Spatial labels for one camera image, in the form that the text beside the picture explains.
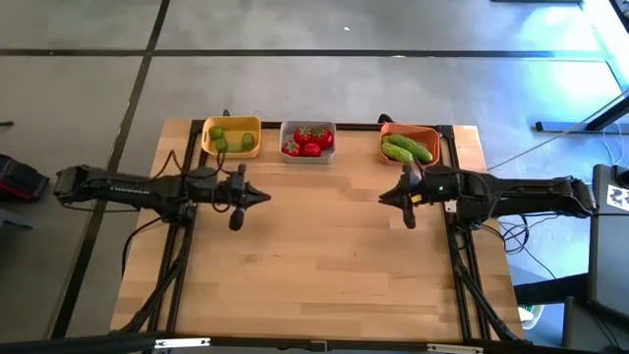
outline white cable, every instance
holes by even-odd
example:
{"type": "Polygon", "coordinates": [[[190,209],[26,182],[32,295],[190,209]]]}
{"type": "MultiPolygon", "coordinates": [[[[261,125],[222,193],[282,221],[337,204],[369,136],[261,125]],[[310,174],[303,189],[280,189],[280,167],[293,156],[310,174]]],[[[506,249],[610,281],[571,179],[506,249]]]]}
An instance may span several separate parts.
{"type": "Polygon", "coordinates": [[[605,110],[607,109],[607,107],[609,107],[610,105],[612,105],[612,104],[616,103],[616,100],[617,100],[618,98],[624,98],[625,94],[626,94],[626,93],[628,93],[628,92],[629,92],[629,90],[626,90],[626,91],[624,91],[623,93],[619,94],[617,97],[615,97],[613,100],[611,100],[610,102],[608,102],[606,105],[604,105],[603,107],[601,107],[601,108],[597,109],[597,111],[596,111],[596,112],[594,112],[594,113],[590,114],[590,115],[589,115],[588,117],[586,117],[584,120],[582,120],[581,122],[579,122],[579,123],[577,123],[577,124],[573,125],[572,127],[568,128],[567,130],[565,130],[565,131],[563,131],[563,132],[561,132],[561,133],[557,134],[556,136],[554,136],[554,137],[552,137],[552,138],[548,139],[548,140],[547,140],[547,141],[545,141],[545,142],[539,143],[539,144],[537,144],[536,146],[534,146],[534,147],[531,147],[531,148],[527,149],[527,150],[526,150],[526,151],[524,151],[524,152],[518,153],[517,155],[515,155],[515,156],[513,156],[513,157],[511,157],[511,158],[508,158],[508,159],[506,159],[506,160],[504,160],[504,161],[502,161],[502,162],[500,162],[500,163],[498,163],[498,164],[496,164],[496,165],[493,165],[492,167],[488,168],[488,169],[487,169],[487,171],[491,171],[491,170],[492,170],[492,169],[494,169],[494,168],[497,168],[497,167],[500,167],[500,166],[502,166],[502,165],[504,165],[504,164],[507,164],[507,163],[509,163],[509,162],[513,161],[514,159],[519,158],[519,157],[521,157],[521,156],[524,156],[525,154],[527,154],[527,153],[529,153],[529,152],[531,152],[531,151],[533,151],[533,150],[535,150],[535,149],[538,149],[538,148],[543,147],[544,145],[546,145],[546,144],[548,144],[548,143],[552,142],[553,140],[555,140],[555,139],[557,139],[557,138],[559,138],[559,137],[563,137],[564,135],[569,134],[570,132],[572,132],[573,130],[577,129],[579,126],[581,126],[581,125],[582,125],[582,124],[584,124],[585,122],[587,122],[587,121],[591,120],[592,118],[596,117],[596,116],[597,116],[598,114],[600,114],[601,112],[605,111],[605,110]]]}
{"type": "Polygon", "coordinates": [[[615,161],[613,160],[611,149],[609,148],[609,145],[607,144],[607,139],[605,137],[605,130],[607,129],[607,127],[602,130],[602,144],[605,146],[605,150],[607,150],[607,155],[609,155],[609,163],[611,165],[617,165],[625,157],[625,142],[622,138],[622,130],[620,129],[620,124],[618,124],[618,122],[613,123],[616,125],[616,127],[618,127],[618,135],[620,136],[620,157],[618,157],[618,159],[615,161]]]}

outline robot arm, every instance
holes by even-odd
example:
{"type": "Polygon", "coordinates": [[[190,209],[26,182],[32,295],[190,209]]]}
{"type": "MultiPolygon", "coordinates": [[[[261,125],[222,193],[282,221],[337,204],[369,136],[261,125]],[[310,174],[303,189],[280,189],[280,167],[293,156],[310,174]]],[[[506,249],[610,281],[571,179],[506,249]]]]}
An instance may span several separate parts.
{"type": "Polygon", "coordinates": [[[409,228],[415,227],[413,207],[449,201],[456,202],[457,221],[463,226],[491,217],[545,211],[584,218],[595,210],[588,186],[572,177],[500,179],[446,166],[426,168],[422,177],[406,165],[398,184],[380,196],[381,203],[402,209],[409,228]]]}
{"type": "Polygon", "coordinates": [[[245,181],[245,170],[245,164],[241,164],[238,171],[228,172],[224,181],[218,181],[216,171],[210,167],[147,178],[83,165],[58,172],[53,194],[61,204],[96,199],[150,208],[169,222],[186,221],[182,206],[188,202],[228,205],[235,208],[229,226],[238,230],[248,207],[270,200],[269,195],[245,181]]]}

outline concrete floor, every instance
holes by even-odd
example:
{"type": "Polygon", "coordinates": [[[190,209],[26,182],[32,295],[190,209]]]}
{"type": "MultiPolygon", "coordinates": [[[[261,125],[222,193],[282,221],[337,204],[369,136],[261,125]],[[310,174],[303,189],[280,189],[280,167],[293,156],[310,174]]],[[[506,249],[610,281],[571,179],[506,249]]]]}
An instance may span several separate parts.
{"type": "MultiPolygon", "coordinates": [[[[626,45],[614,41],[610,49],[593,31],[601,14],[587,9],[605,9],[606,0],[588,1],[584,12],[573,5],[487,0],[180,0],[171,4],[157,46],[613,52],[626,45]]],[[[0,48],[143,49],[159,4],[5,0],[0,48]]],[[[0,120],[17,123],[0,128],[0,150],[51,177],[69,165],[105,165],[140,62],[138,57],[0,57],[0,120]]],[[[201,119],[223,108],[265,120],[374,122],[389,112],[400,122],[477,125],[492,166],[550,137],[532,132],[536,120],[582,119],[619,93],[602,59],[154,58],[120,170],[148,173],[164,119],[201,119]]],[[[617,156],[620,140],[608,141],[617,156]]],[[[589,181],[597,163],[609,163],[600,136],[573,136],[493,172],[589,181]]],[[[32,206],[0,207],[37,223],[33,231],[2,230],[0,341],[42,338],[86,215],[60,208],[50,196],[32,206]]],[[[122,245],[135,223],[133,214],[105,217],[70,335],[107,331],[122,245]]],[[[537,226],[529,246],[557,276],[587,270],[588,248],[587,220],[568,218],[537,226]]],[[[524,254],[509,262],[517,270],[514,277],[519,269],[549,277],[524,254]]]]}

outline plastic container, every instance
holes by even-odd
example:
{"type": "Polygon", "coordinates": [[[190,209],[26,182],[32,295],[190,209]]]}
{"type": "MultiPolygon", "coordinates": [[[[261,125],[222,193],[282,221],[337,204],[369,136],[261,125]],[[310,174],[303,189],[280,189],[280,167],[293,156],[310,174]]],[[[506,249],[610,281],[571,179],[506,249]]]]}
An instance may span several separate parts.
{"type": "Polygon", "coordinates": [[[332,162],[332,158],[334,158],[334,153],[336,152],[336,125],[332,122],[302,122],[302,121],[286,121],[282,123],[279,128],[279,150],[284,158],[284,162],[286,163],[313,163],[313,164],[327,164],[332,162]],[[294,157],[289,156],[286,153],[282,152],[282,146],[285,142],[293,140],[293,133],[295,133],[295,129],[299,127],[321,127],[327,128],[332,132],[334,136],[334,144],[332,147],[325,149],[321,153],[321,157],[294,157]]]}
{"type": "Polygon", "coordinates": [[[216,156],[218,151],[209,138],[209,129],[214,126],[222,127],[225,130],[225,139],[227,144],[239,143],[243,138],[243,135],[250,133],[256,140],[254,148],[243,152],[227,152],[225,158],[253,158],[259,154],[261,128],[262,124],[256,116],[223,116],[223,117],[210,117],[205,120],[203,124],[203,132],[201,135],[200,147],[207,153],[216,156]]]}
{"type": "Polygon", "coordinates": [[[425,163],[422,162],[422,166],[432,166],[439,161],[439,154],[441,151],[441,143],[439,140],[439,133],[435,129],[426,127],[416,127],[405,124],[386,123],[382,125],[380,129],[380,140],[377,145],[377,152],[380,156],[380,160],[386,164],[402,164],[401,162],[389,159],[381,150],[382,138],[391,134],[399,134],[414,141],[423,144],[426,149],[432,154],[432,161],[425,163]]]}

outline wooden table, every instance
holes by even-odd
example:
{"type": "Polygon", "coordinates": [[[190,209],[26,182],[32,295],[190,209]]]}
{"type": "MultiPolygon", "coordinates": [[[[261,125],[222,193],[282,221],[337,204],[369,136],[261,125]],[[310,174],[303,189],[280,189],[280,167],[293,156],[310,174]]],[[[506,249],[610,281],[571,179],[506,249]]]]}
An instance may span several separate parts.
{"type": "MultiPolygon", "coordinates": [[[[151,173],[170,149],[183,158],[190,125],[166,122],[151,173]]],[[[461,168],[484,171],[476,127],[454,131],[461,168]]],[[[228,229],[229,213],[200,206],[176,331],[461,340],[441,206],[416,207],[417,228],[408,230],[399,209],[377,202],[401,173],[400,166],[377,161],[378,132],[339,131],[330,165],[283,163],[278,136],[278,130],[263,130],[260,155],[247,160],[247,178],[272,200],[250,208],[241,231],[228,229]]],[[[238,162],[228,160],[225,168],[235,169],[238,162]]],[[[176,172],[172,164],[166,170],[176,172]]],[[[155,213],[144,210],[139,225],[152,218],[155,213]]],[[[112,329],[125,325],[154,288],[166,229],[150,228],[136,237],[112,329]]],[[[523,337],[502,242],[481,231],[474,237],[484,292],[511,330],[523,337]]],[[[164,299],[160,328],[170,294],[164,299]]],[[[469,293],[467,302],[478,337],[469,293]]]]}

